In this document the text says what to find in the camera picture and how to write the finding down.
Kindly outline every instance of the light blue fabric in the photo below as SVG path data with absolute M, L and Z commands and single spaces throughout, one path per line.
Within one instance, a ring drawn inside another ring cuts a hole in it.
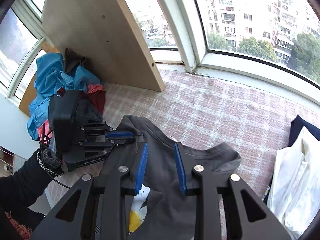
M 34 87 L 36 98 L 29 105 L 30 119 L 27 129 L 33 140 L 39 138 L 37 129 L 48 119 L 50 97 L 57 94 L 59 88 L 76 89 L 85 93 L 87 85 L 100 83 L 100 80 L 83 66 L 76 68 L 74 78 L 63 71 L 63 56 L 61 53 L 47 53 L 37 58 L 37 72 Z

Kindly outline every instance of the white wall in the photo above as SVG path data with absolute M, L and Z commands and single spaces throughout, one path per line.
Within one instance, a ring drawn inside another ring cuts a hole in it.
M 16 105 L 0 93 L 0 145 L 7 150 L 28 159 L 39 147 L 27 131 L 26 116 Z

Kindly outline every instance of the pile of clothes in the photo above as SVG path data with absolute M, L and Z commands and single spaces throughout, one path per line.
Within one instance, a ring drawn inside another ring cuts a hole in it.
M 319 151 L 320 130 L 297 115 L 291 122 L 288 147 L 277 151 L 267 198 L 268 208 L 292 239 L 320 216 Z
M 52 95 L 63 96 L 66 90 L 81 90 L 100 114 L 105 103 L 105 91 L 99 78 L 86 69 L 90 67 L 87 57 L 66 48 L 65 60 L 61 53 L 47 53 L 36 60 L 37 71 L 34 87 L 36 98 L 29 105 L 30 119 L 27 129 L 33 140 L 39 140 L 45 124 L 45 134 L 49 132 L 48 109 Z

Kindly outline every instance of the dark red cloth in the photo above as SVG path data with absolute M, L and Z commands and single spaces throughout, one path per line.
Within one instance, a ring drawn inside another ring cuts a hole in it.
M 105 91 L 100 90 L 90 94 L 86 94 L 82 91 L 81 96 L 83 98 L 88 99 L 94 105 L 94 107 L 100 112 L 100 114 L 103 113 L 104 103 L 106 102 Z

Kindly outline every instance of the orange knitted fabric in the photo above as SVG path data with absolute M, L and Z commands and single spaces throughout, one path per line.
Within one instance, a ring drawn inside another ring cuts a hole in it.
M 20 225 L 16 220 L 14 220 L 11 215 L 7 212 L 5 212 L 7 215 L 7 218 L 10 220 L 10 223 L 13 225 L 13 227 L 17 230 L 19 235 L 22 237 L 23 240 L 29 240 L 32 231 L 30 228 L 26 228 L 24 225 Z

